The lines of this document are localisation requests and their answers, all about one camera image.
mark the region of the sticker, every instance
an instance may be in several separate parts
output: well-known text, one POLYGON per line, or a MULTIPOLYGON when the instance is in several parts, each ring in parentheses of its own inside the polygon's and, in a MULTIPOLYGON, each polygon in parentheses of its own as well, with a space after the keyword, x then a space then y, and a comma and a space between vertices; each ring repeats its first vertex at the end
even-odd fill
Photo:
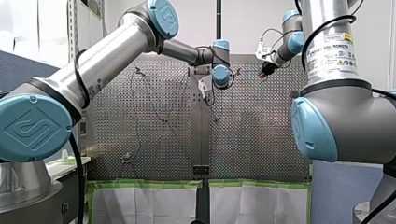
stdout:
POLYGON ((350 43, 353 44, 353 36, 348 33, 335 33, 324 36, 325 42, 343 41, 343 40, 349 41, 350 43))
POLYGON ((332 41, 313 47, 307 52, 306 58, 309 79, 331 73, 357 72, 355 49, 349 41, 332 41))

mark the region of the black cord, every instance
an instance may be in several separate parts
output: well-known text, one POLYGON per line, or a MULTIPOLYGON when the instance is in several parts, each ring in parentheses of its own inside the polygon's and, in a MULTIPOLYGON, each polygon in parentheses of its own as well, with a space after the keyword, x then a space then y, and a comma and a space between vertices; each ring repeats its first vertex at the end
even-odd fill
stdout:
POLYGON ((0 91, 0 99, 10 94, 11 91, 0 91))
POLYGON ((372 92, 379 93, 381 95, 387 96, 388 98, 396 101, 396 95, 394 95, 394 94, 392 94, 392 93, 390 93, 388 91, 381 91, 381 90, 378 90, 378 89, 372 89, 372 92))
POLYGON ((300 15, 303 15, 303 12, 301 11, 299 0, 294 0, 294 3, 296 5, 298 13, 300 13, 300 15))
POLYGON ((355 11, 353 11, 352 12, 352 16, 354 16, 358 11, 359 11, 359 9, 361 9, 361 6, 363 5, 363 3, 364 3, 364 0, 361 0, 361 3, 358 5, 358 7, 355 9, 355 11))
POLYGON ((392 194, 384 201, 382 202, 373 212, 367 216, 361 224, 369 224, 369 222, 376 216, 378 215, 382 210, 384 210, 388 205, 390 205, 394 200, 396 199, 396 190, 393 191, 392 194))
POLYGON ((312 32, 312 34, 306 39, 304 47, 303 47, 303 51, 302 51, 302 57, 301 57, 301 63, 302 63, 304 70, 305 70, 305 54, 308 51, 308 47, 311 44, 311 42, 314 40, 314 38, 322 31, 323 28, 325 28, 329 24, 336 22, 336 21, 342 21, 342 20, 351 20, 350 23, 353 23, 353 22, 355 22, 356 17, 353 15, 345 15, 345 16, 340 16, 340 17, 334 18, 329 21, 325 21, 314 32, 312 32))
POLYGON ((84 84, 84 81, 82 81, 81 78, 81 74, 79 73, 79 57, 81 56, 82 53, 84 53, 86 50, 81 50, 79 53, 76 54, 75 60, 74 60, 74 65, 75 65, 75 74, 76 74, 76 80, 78 85, 81 87, 83 94, 83 98, 84 98, 84 106, 82 107, 82 109, 85 109, 88 107, 88 105, 90 105, 90 94, 88 93, 87 87, 84 84))
POLYGON ((134 176, 136 179, 139 179, 139 175, 137 174, 136 171, 136 161, 138 156, 140 155, 140 152, 142 150, 142 140, 140 139, 140 122, 139 119, 137 118, 137 109, 136 109, 136 99, 134 97, 134 87, 133 87, 133 80, 134 80, 134 75, 136 74, 136 72, 132 73, 131 76, 131 80, 130 80, 130 88, 131 88, 131 94, 132 94, 132 104, 133 104, 133 108, 134 108, 134 131, 136 134, 136 138, 137 138, 137 144, 139 145, 136 153, 134 154, 132 160, 133 160, 133 164, 132 164, 132 168, 134 170, 134 176))
POLYGON ((212 96, 213 96, 212 97, 212 103, 209 103, 208 100, 207 100, 207 97, 205 97, 204 101, 205 101, 205 104, 207 106, 212 106, 216 102, 216 99, 215 99, 215 85, 213 84, 213 81, 212 81, 212 96))
POLYGON ((84 219, 84 204, 85 204, 85 178, 84 170, 82 167, 81 155, 79 154, 78 145, 73 133, 69 137, 70 145, 73 149, 73 153, 76 159, 77 172, 78 172, 78 217, 77 224, 82 224, 84 219))
POLYGON ((235 79, 236 79, 236 75, 233 72, 233 69, 231 69, 231 68, 229 68, 229 69, 230 69, 231 74, 233 74, 233 80, 231 81, 231 84, 227 87, 226 90, 230 89, 233 86, 233 83, 235 82, 235 79))
MULTIPOLYGON (((90 104, 91 99, 90 99, 90 95, 88 94, 87 88, 85 87, 85 84, 82 81, 81 74, 79 73, 78 60, 83 52, 85 52, 85 49, 76 54, 76 57, 74 60, 74 66, 75 66, 75 75, 76 75, 77 83, 84 93, 83 94, 84 106, 82 107, 82 109, 85 109, 90 104)), ((84 219, 84 204, 85 204, 84 170, 82 167, 81 155, 79 154, 78 145, 77 145, 76 139, 74 138, 74 135, 72 133, 70 134, 69 142, 73 149, 73 153, 75 154, 77 171, 78 171, 78 219, 77 219, 77 224, 82 224, 83 219, 84 219)))

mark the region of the metal pole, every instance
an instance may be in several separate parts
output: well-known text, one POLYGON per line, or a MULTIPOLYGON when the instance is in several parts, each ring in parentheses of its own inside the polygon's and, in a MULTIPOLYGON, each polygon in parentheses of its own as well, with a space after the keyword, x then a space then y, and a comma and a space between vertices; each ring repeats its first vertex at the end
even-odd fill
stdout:
POLYGON ((218 6, 217 6, 217 27, 216 27, 216 39, 221 39, 221 0, 217 0, 218 6))

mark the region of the industrial robot arm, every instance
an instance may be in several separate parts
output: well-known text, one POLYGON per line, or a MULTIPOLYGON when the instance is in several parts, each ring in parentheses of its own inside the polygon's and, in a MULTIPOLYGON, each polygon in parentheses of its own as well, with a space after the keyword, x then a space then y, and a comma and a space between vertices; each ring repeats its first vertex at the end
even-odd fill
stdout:
POLYGON ((228 41, 196 49, 170 40, 178 27, 169 1, 148 0, 128 10, 112 34, 79 54, 77 66, 70 63, 48 78, 34 78, 1 99, 0 159, 41 161, 56 153, 90 99, 143 52, 158 52, 193 66, 212 64, 215 86, 227 88, 228 41))
POLYGON ((289 63, 294 56, 301 53, 304 46, 302 17, 297 10, 288 11, 282 20, 283 44, 278 48, 264 46, 264 35, 259 42, 256 57, 263 60, 259 77, 272 75, 276 69, 289 63))
POLYGON ((283 18, 283 45, 262 50, 261 42, 256 53, 268 76, 303 52, 308 85, 291 111, 297 147, 312 160, 396 163, 396 103, 374 97, 358 76, 350 26, 356 18, 348 12, 356 1, 301 2, 302 16, 293 10, 283 18))

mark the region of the pegboard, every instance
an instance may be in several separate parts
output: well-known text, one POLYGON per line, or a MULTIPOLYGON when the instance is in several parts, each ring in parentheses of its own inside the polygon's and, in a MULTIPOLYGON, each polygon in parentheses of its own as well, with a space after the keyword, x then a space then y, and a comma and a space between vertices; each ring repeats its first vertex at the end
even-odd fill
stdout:
POLYGON ((95 96, 90 116, 98 157, 89 178, 192 179, 187 71, 182 62, 140 58, 95 96), (127 153, 133 159, 122 163, 127 153))
POLYGON ((92 101, 97 157, 89 179, 193 179, 191 121, 202 115, 213 119, 201 136, 208 142, 202 146, 209 147, 200 155, 208 157, 209 178, 306 181, 309 161, 294 145, 290 125, 290 93, 306 84, 298 59, 264 82, 257 78, 261 63, 254 56, 233 55, 232 65, 241 73, 233 87, 216 90, 212 109, 201 110, 192 106, 196 82, 185 63, 154 56, 129 65, 92 101), (134 162, 121 162, 127 153, 137 155, 134 162))
POLYGON ((240 68, 233 87, 215 92, 211 178, 309 180, 310 161, 296 148, 290 121, 293 91, 307 83, 299 58, 265 80, 252 56, 234 56, 231 65, 240 68))

